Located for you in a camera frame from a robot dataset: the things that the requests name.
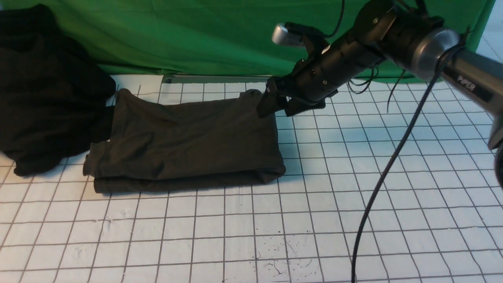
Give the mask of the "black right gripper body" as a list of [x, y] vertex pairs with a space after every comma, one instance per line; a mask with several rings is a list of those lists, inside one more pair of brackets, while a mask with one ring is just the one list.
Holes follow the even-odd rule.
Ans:
[[384, 59], [379, 51], [359, 43], [351, 33], [331, 44], [313, 35], [303, 35], [303, 41], [308, 58], [298, 61], [291, 73], [271, 77], [266, 83], [266, 88], [284, 97], [283, 111], [287, 116], [324, 108], [325, 99], [334, 96], [338, 88]]

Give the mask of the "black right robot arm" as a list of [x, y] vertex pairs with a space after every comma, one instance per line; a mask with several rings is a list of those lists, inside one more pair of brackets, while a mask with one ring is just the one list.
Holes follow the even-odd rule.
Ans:
[[371, 0], [354, 25], [333, 43], [320, 30], [287, 22], [273, 32], [275, 44], [304, 47], [307, 59], [291, 73], [271, 77], [257, 106], [261, 117], [284, 110], [293, 116], [325, 107], [325, 99], [363, 71], [391, 61], [428, 81], [438, 75], [494, 117], [489, 150], [497, 150], [495, 175], [502, 183], [502, 64], [465, 48], [466, 34], [444, 27], [442, 17], [429, 16], [424, 1], [417, 8], [397, 0]]

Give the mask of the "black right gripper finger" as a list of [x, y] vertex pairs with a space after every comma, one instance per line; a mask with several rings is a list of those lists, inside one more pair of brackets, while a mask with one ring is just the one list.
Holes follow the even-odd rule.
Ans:
[[284, 97], [277, 91], [266, 88], [261, 100], [257, 104], [256, 111], [259, 118], [266, 118], [284, 109]]

